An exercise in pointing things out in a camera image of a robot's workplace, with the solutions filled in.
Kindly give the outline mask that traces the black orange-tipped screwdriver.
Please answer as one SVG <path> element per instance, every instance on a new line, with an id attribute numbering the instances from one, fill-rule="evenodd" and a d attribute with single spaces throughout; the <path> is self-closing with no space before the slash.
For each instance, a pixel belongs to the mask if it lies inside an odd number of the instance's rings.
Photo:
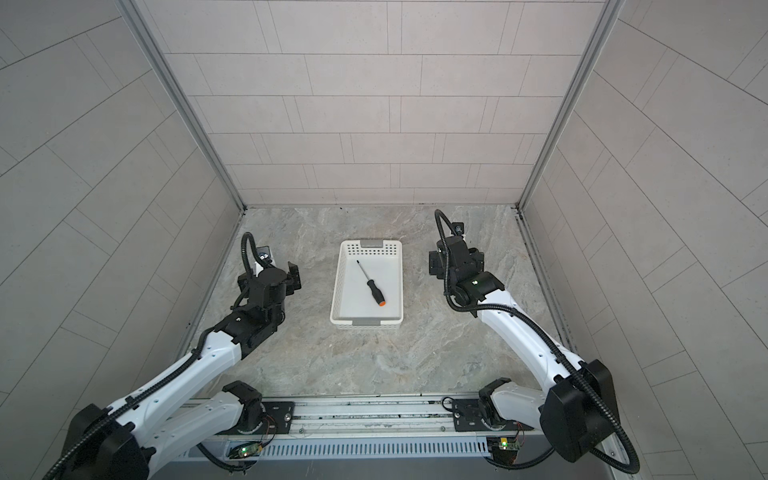
<path id="1" fill-rule="evenodd" d="M 381 307 L 385 306 L 386 300 L 381 289 L 377 286 L 376 282 L 368 275 L 368 273 L 365 271 L 362 263 L 359 260 L 356 261 L 356 264 L 358 265 L 359 269 L 364 275 L 366 279 L 366 285 L 368 286 L 371 292 L 372 298 L 374 299 L 376 304 Z"/>

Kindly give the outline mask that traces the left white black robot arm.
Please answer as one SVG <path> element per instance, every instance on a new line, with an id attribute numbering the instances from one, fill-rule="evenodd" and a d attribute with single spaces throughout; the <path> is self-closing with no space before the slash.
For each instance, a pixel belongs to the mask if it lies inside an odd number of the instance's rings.
<path id="1" fill-rule="evenodd" d="M 179 408 L 219 374 L 245 359 L 285 320 L 285 299 L 301 287 L 297 265 L 277 268 L 252 233 L 241 237 L 244 272 L 230 314 L 204 330 L 183 358 L 107 407 L 86 406 L 70 423 L 48 479 L 149 479 L 208 437 L 231 428 L 256 430 L 262 395 L 242 381 L 204 404 Z"/>

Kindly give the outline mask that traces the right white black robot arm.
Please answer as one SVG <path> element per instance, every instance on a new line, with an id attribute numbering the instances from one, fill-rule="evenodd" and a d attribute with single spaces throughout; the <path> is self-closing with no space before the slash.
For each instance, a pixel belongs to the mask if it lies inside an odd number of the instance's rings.
<path id="1" fill-rule="evenodd" d="M 548 448 L 524 462 L 489 457 L 488 463 L 515 471 L 533 468 L 553 454 L 571 463 L 591 454 L 619 472 L 638 473 L 639 455 L 621 424 L 608 368 L 599 360 L 584 362 L 531 319 L 504 284 L 485 270 L 483 253 L 467 246 L 462 223 L 450 221 L 442 210 L 436 210 L 434 218 L 440 239 L 429 254 L 430 273 L 442 281 L 447 305 L 496 332 L 523 360 L 544 394 L 528 424 L 543 432 Z"/>

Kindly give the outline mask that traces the white plastic bin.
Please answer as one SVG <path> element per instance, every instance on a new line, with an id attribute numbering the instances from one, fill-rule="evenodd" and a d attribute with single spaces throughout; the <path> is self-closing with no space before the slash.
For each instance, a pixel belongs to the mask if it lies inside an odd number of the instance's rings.
<path id="1" fill-rule="evenodd" d="M 340 329 L 397 329 L 404 319 L 402 243 L 345 240 L 339 249 L 330 322 Z"/>

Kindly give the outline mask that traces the left green circuit board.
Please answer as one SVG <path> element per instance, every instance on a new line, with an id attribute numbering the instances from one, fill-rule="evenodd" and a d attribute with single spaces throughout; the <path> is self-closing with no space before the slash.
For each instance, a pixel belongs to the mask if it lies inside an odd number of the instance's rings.
<path id="1" fill-rule="evenodd" d="M 227 457 L 230 460 L 244 460 L 259 456 L 263 449 L 264 446 L 261 442 L 248 442 L 232 447 Z"/>

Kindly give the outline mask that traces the green circuit board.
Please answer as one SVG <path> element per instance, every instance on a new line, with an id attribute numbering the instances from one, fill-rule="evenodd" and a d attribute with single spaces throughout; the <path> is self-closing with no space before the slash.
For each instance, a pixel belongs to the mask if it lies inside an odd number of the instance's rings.
<path id="1" fill-rule="evenodd" d="M 248 442 L 232 447 L 227 457 L 230 460 L 244 460 L 259 456 L 263 449 L 264 446 L 261 442 Z"/>
<path id="2" fill-rule="evenodd" d="M 519 441 L 514 437 L 487 437 L 486 443 L 489 460 L 504 466 L 514 465 L 521 449 Z"/>

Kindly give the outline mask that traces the right green circuit board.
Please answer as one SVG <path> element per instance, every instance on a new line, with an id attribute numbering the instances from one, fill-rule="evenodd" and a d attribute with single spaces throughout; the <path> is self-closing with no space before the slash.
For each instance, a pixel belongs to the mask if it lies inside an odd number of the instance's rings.
<path id="1" fill-rule="evenodd" d="M 521 449 L 519 441 L 514 437 L 487 437 L 486 443 L 489 460 L 504 466 L 514 465 Z"/>

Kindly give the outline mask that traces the aluminium mounting rail frame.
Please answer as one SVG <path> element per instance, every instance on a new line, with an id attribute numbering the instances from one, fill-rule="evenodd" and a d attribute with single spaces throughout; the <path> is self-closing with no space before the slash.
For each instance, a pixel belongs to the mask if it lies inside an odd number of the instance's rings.
<path id="1" fill-rule="evenodd" d="M 498 419 L 477 395 L 373 395 L 266 398 L 254 427 L 230 427 L 174 456 L 244 470 L 259 461 L 489 458 L 487 437 L 543 439 L 529 421 L 544 394 L 507 383 L 491 396 Z M 261 442 L 257 457 L 230 460 L 229 450 Z"/>

